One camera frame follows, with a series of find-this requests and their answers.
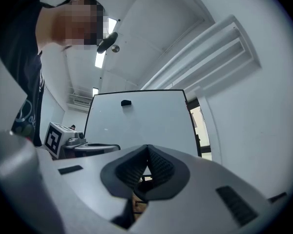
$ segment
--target person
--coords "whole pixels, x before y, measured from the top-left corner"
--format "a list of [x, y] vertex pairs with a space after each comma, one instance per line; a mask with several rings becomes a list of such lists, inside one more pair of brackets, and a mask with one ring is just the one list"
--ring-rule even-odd
[[103, 39], [105, 10], [97, 0], [64, 0], [51, 6], [20, 0], [0, 26], [0, 59], [26, 92], [12, 131], [41, 146], [40, 113], [44, 91], [41, 55], [50, 43], [98, 45]]

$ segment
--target dark shirt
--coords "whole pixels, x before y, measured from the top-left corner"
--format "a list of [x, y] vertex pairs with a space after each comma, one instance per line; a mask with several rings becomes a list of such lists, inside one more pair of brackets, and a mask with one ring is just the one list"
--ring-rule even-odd
[[27, 99], [12, 131], [41, 146], [40, 112], [44, 82], [41, 53], [38, 55], [36, 24], [42, 9], [40, 0], [21, 0], [11, 10], [0, 29], [0, 58]]

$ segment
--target ceiling light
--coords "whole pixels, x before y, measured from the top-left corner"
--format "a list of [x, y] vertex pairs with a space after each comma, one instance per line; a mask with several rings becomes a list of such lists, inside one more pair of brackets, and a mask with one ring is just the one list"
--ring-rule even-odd
[[96, 62], [95, 62], [95, 66], [98, 67], [98, 68], [102, 68], [102, 65], [103, 65], [103, 60], [104, 60], [104, 56], [105, 56], [105, 51], [102, 53], [102, 54], [99, 54], [97, 52], [97, 55], [96, 55]]
[[115, 28], [115, 25], [116, 25], [117, 21], [112, 19], [112, 18], [109, 18], [108, 19], [108, 33], [111, 34]]
[[99, 93], [99, 89], [97, 88], [93, 88], [92, 89], [92, 97], [94, 97], [95, 95], [97, 95]]

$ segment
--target air conditioner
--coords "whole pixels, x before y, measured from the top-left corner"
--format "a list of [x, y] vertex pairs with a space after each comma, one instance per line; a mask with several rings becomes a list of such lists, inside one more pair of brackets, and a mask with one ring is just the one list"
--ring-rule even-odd
[[74, 98], [74, 104], [89, 107], [90, 106], [90, 101]]

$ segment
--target fluorescent light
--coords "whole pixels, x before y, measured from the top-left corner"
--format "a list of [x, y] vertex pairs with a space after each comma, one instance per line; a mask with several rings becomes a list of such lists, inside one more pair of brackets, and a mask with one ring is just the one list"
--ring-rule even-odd
[[92, 97], [94, 97], [95, 95], [97, 95], [99, 93], [99, 89], [97, 88], [93, 88], [92, 89]]
[[117, 21], [112, 19], [112, 18], [109, 18], [108, 19], [108, 33], [111, 34], [115, 28], [115, 25], [116, 25]]
[[105, 56], [105, 51], [102, 53], [102, 54], [99, 54], [97, 52], [97, 55], [96, 55], [96, 62], [95, 62], [95, 66], [98, 67], [98, 68], [102, 68], [102, 65], [103, 65], [103, 60], [104, 60], [104, 56]]

